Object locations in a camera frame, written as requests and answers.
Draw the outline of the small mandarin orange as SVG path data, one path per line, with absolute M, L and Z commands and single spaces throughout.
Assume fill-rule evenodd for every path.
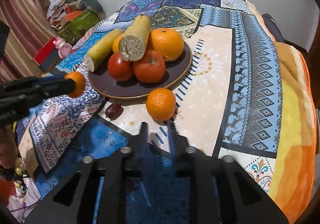
M 86 79 L 82 73 L 73 71 L 71 73 L 66 74 L 64 78 L 71 79 L 75 82 L 75 88 L 70 94 L 68 94 L 69 97 L 77 98 L 80 95 L 82 95 L 86 87 Z
M 176 96 L 166 88 L 152 90 L 146 100 L 146 110 L 155 121 L 166 121 L 174 115 Z

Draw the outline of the yellow sugarcane piece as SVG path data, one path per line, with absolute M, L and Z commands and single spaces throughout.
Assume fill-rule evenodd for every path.
M 150 18 L 146 15 L 138 15 L 119 41 L 119 53 L 123 60 L 136 62 L 143 58 L 150 31 Z
M 114 40 L 123 32 L 122 29 L 114 29 L 93 45 L 84 55 L 84 64 L 90 72 L 94 72 L 101 62 L 112 52 Z

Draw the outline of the dark red tomato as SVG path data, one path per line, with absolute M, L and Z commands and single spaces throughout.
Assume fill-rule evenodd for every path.
M 166 72 L 164 58 L 157 51 L 146 49 L 142 59 L 133 62 L 135 77 L 143 83 L 158 83 Z

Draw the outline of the large orange with sticker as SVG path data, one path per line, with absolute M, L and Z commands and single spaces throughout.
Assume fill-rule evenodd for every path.
M 121 38 L 123 37 L 124 33 L 120 34 L 114 41 L 112 44 L 112 51 L 113 53 L 117 53 L 119 51 L 119 42 L 121 40 Z

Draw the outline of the red box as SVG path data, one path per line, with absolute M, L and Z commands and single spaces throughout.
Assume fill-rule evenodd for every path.
M 50 72 L 61 61 L 55 41 L 55 37 L 51 38 L 33 58 L 33 61 L 36 62 L 37 67 L 43 73 Z

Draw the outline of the dark red jujube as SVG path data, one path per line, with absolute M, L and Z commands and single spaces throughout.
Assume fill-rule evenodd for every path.
M 111 121 L 114 121 L 123 113 L 123 111 L 124 108 L 120 104 L 113 103 L 105 110 L 105 116 Z

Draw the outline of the pink rabbit toy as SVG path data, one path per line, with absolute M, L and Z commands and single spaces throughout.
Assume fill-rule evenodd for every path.
M 64 38 L 58 37 L 53 41 L 55 48 L 58 50 L 59 58 L 62 60 L 72 53 L 72 46 Z

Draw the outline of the dark purple round plate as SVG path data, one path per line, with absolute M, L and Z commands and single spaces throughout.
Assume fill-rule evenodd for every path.
M 173 62 L 165 62 L 154 50 L 147 49 L 137 62 L 126 62 L 120 54 L 111 54 L 94 72 L 88 73 L 91 86 L 110 99 L 133 100 L 146 97 L 156 88 L 169 88 L 182 79 L 191 65 L 192 51 L 184 51 Z

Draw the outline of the blue patchwork patterned cloth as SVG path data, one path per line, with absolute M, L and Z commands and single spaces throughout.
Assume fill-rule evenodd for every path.
M 129 0 L 18 124 L 27 223 L 271 223 L 278 55 L 247 0 Z

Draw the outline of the green cardboard box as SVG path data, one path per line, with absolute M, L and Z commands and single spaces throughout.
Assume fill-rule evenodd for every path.
M 67 22 L 60 30 L 58 30 L 57 34 L 64 38 L 67 43 L 75 44 L 89 29 L 96 26 L 99 21 L 96 13 L 85 10 L 74 19 Z

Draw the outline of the striped brown curtain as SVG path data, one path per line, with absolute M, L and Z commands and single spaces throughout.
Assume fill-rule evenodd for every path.
M 10 32 L 1 58 L 1 81 L 41 74 L 34 57 L 55 36 L 47 20 L 50 0 L 1 0 L 1 21 Z

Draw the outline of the orange yellow blanket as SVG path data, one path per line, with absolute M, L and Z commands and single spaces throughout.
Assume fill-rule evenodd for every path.
M 307 208 L 315 177 L 317 116 L 310 75 L 303 55 L 293 46 L 274 42 L 278 53 L 283 108 L 279 147 L 269 196 L 295 223 Z

